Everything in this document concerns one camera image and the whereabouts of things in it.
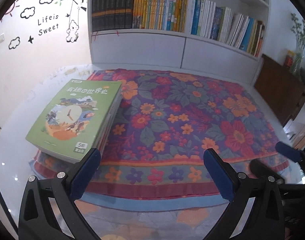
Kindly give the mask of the green world history book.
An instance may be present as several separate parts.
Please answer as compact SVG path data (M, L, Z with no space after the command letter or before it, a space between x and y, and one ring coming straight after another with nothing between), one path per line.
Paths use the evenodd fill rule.
M122 100L120 81L71 79L34 122L28 142L69 163L96 148L103 152Z

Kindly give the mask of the row of mixed leaning books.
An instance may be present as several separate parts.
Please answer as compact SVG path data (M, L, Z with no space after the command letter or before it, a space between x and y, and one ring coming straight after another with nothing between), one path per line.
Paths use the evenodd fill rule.
M190 33L238 48L255 57L263 45L263 21L235 13L229 7L218 7L210 0L193 0Z

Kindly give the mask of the row of yellow orange books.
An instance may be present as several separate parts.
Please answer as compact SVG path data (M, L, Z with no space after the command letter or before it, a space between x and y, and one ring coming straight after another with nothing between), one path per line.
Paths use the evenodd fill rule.
M132 29L185 32L188 0L133 0Z

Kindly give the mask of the brown wooden cabinet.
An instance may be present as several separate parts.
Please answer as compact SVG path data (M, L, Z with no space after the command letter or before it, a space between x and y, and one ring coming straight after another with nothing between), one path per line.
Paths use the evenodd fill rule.
M254 84L278 121L286 125L297 117L305 103L305 85L289 70L263 54L263 65Z

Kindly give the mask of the floral woven mat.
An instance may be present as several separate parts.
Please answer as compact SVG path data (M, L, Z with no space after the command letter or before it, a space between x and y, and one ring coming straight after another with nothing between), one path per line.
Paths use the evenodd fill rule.
M76 202L102 239L202 239L223 213L202 155L213 148L237 170L260 158L289 178L277 154L278 124L237 83L157 70L72 68L50 76L42 96L70 79L119 81L122 101L101 165Z

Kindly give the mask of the glass vase with green plant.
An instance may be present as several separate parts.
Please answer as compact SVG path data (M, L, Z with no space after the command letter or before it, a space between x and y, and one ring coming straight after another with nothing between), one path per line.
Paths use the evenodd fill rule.
M302 19L300 21L297 15L292 12L291 21L292 27L290 30L296 38L296 49L293 58L293 64L290 70L294 76L300 77L300 69L305 55L305 20Z

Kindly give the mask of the white bookshelf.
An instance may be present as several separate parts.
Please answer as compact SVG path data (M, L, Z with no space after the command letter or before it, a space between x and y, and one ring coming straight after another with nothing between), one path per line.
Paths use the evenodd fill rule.
M194 70L246 84L252 84L257 78L261 51L259 56L255 57L238 48L190 33L193 0L188 0L184 33L132 28L92 32L92 0L88 1L89 39L93 63ZM218 7L229 7L235 13L263 21L265 39L270 0L210 1L215 2Z

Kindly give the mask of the row of black volumes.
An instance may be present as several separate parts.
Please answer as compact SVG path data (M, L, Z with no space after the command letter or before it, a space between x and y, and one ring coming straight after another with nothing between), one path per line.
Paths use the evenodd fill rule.
M92 32L131 29L135 0L92 0Z

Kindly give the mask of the cartoon wall decal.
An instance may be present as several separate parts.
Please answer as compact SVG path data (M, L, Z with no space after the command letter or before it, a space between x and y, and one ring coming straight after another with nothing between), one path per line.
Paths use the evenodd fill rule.
M73 45L87 28L88 0L15 0L0 21L8 48L42 43Z

